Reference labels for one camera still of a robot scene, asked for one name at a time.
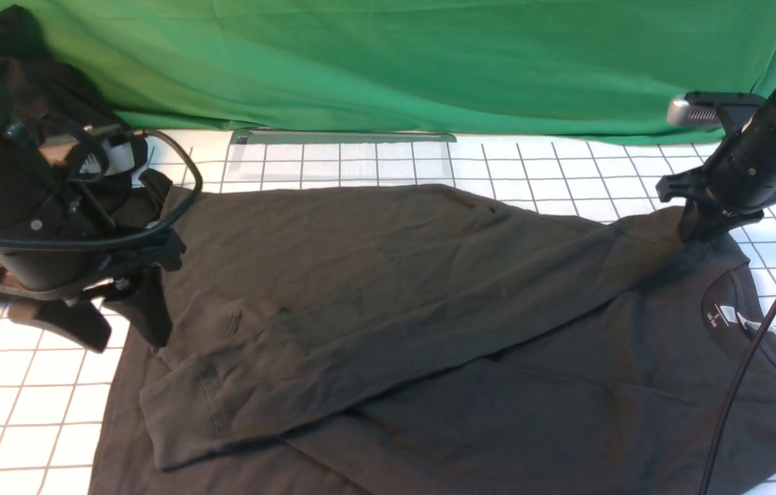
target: black cable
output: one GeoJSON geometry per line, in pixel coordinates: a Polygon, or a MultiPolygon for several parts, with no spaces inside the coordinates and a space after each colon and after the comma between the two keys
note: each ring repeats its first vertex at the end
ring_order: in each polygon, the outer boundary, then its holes
{"type": "Polygon", "coordinates": [[[724,434],[724,427],[727,426],[727,419],[730,417],[730,408],[733,407],[733,401],[735,401],[739,388],[742,386],[742,378],[745,377],[745,372],[749,369],[753,358],[755,358],[757,348],[761,344],[761,341],[764,340],[764,336],[767,335],[767,332],[770,331],[770,326],[775,319],[775,314],[776,296],[775,301],[773,301],[772,306],[770,306],[770,311],[764,316],[764,321],[755,332],[755,336],[751,339],[751,344],[749,344],[748,350],[745,351],[742,363],[739,364],[739,368],[736,370],[736,376],[733,376],[733,381],[730,383],[730,389],[727,391],[727,398],[724,400],[724,405],[721,406],[720,416],[718,417],[718,426],[715,428],[714,435],[711,437],[709,456],[705,460],[705,472],[702,473],[702,483],[699,485],[699,495],[706,495],[709,491],[711,473],[714,471],[715,460],[718,458],[718,448],[720,447],[721,436],[724,434]]]}
{"type": "Polygon", "coordinates": [[[190,172],[192,172],[192,177],[195,178],[195,187],[190,191],[190,194],[179,206],[172,210],[164,220],[156,223],[152,228],[137,232],[137,234],[116,237],[113,239],[103,239],[102,241],[22,241],[22,239],[0,239],[0,248],[10,248],[11,250],[19,251],[117,250],[118,248],[126,248],[130,245],[134,245],[144,239],[149,239],[156,234],[161,234],[161,232],[164,232],[173,226],[174,223],[176,223],[177,220],[180,220],[180,217],[192,207],[196,197],[201,193],[203,179],[201,177],[201,172],[199,172],[199,167],[195,166],[192,158],[189,157],[189,154],[187,154],[185,150],[183,150],[183,147],[181,147],[177,141],[174,141],[170,135],[167,135],[164,132],[156,131],[155,129],[143,129],[143,131],[134,132],[134,135],[138,138],[145,138],[152,135],[153,138],[159,138],[162,141],[165,141],[171,149],[180,155],[190,172]]]}

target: green backdrop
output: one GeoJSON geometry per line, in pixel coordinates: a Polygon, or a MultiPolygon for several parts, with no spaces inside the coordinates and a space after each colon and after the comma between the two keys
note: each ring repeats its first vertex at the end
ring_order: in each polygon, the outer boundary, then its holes
{"type": "Polygon", "coordinates": [[[776,0],[0,0],[138,126],[714,139],[676,94],[776,84],[776,0]]]}

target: black cloth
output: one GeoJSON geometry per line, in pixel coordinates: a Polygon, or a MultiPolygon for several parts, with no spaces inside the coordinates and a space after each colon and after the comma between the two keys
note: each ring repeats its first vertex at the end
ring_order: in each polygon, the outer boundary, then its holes
{"type": "MultiPolygon", "coordinates": [[[[740,316],[762,316],[737,245],[685,247],[679,217],[442,186],[203,195],[164,278],[174,333],[158,357],[130,334],[91,493],[695,492],[740,316]]],[[[775,471],[768,335],[709,493],[775,471]]]]}

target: black cylinder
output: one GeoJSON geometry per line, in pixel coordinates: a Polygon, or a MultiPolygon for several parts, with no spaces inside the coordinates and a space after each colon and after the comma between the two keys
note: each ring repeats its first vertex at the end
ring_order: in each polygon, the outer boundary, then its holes
{"type": "MultiPolygon", "coordinates": [[[[0,137],[0,237],[32,241],[98,238],[77,195],[36,149],[0,137]]],[[[0,263],[32,291],[67,284],[96,254],[0,248],[0,263]]]]}
{"type": "Polygon", "coordinates": [[[732,139],[705,166],[709,194],[729,209],[759,210],[776,191],[776,93],[732,139]]]}

